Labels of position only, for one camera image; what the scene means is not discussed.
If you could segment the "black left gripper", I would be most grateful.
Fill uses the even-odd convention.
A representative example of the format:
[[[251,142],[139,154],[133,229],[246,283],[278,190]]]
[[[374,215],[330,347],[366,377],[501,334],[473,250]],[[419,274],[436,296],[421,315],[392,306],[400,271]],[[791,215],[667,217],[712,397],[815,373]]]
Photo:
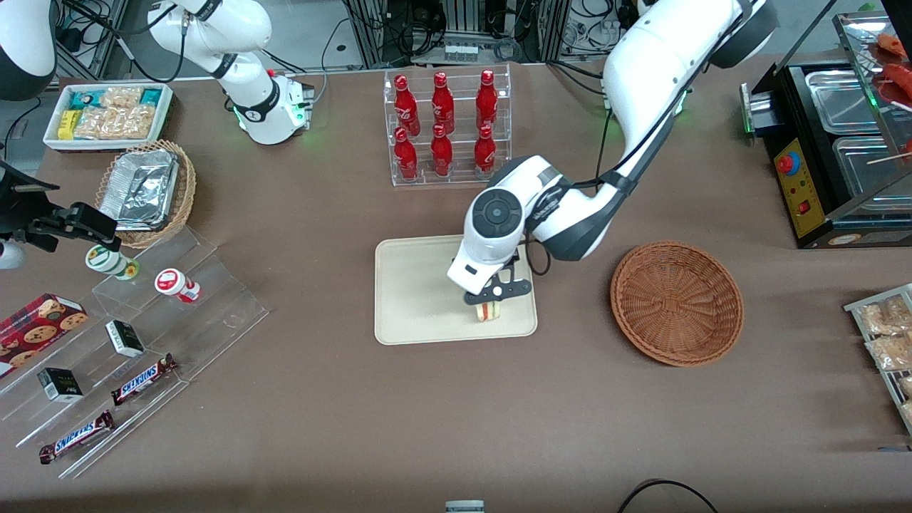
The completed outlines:
[[[508,283],[518,280],[531,281],[532,279],[533,273],[531,272],[531,267],[529,266],[527,253],[524,249],[515,250],[511,262],[508,263],[508,265],[502,267],[502,282]]]

